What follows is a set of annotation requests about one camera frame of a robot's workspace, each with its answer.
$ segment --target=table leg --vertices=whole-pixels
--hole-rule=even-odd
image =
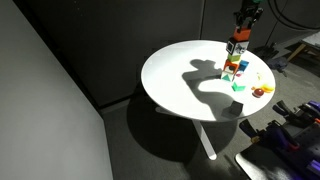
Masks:
[[[304,48],[306,47],[305,44],[301,44],[289,57],[288,57],[288,61],[290,61],[291,59],[293,59],[297,54],[299,54],[300,51],[302,51]]]
[[[203,126],[201,125],[201,122],[197,121],[197,120],[192,120],[192,122],[193,122],[193,125],[198,133],[198,136],[199,136],[201,142],[202,142],[202,145],[203,145],[205,151],[207,152],[208,157],[211,160],[215,160],[217,158],[217,154],[214,151],[214,149],[209,141],[209,138],[208,138],[206,132],[204,131]]]

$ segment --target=blue block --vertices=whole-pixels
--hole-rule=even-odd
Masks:
[[[247,68],[248,64],[249,64],[248,61],[241,60],[240,64],[239,64],[238,71],[244,71]]]

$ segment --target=gray floor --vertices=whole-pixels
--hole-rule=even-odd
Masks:
[[[320,61],[311,55],[292,60],[286,68],[288,77],[273,73],[277,85],[273,99],[248,118],[256,129],[264,129],[274,119],[285,122],[272,110],[280,100],[291,108],[320,101]],[[136,92],[129,101],[102,111],[115,180],[248,179],[234,160],[251,144],[238,128],[242,120],[203,123],[218,153],[217,160],[211,161],[191,121],[156,113],[141,84]]]

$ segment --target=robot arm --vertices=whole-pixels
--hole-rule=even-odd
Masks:
[[[259,7],[262,0],[243,0],[240,11],[234,13],[238,32],[241,31],[246,20],[247,28],[251,29],[256,21],[259,20],[263,13],[263,9]]]

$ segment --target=orange block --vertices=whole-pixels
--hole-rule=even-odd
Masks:
[[[232,63],[229,59],[227,59],[224,64],[223,70],[228,73],[235,74],[238,68],[239,68],[239,64]]]
[[[236,28],[233,33],[233,38],[237,41],[248,41],[250,37],[251,29],[242,28],[241,32],[238,32],[238,29]]]

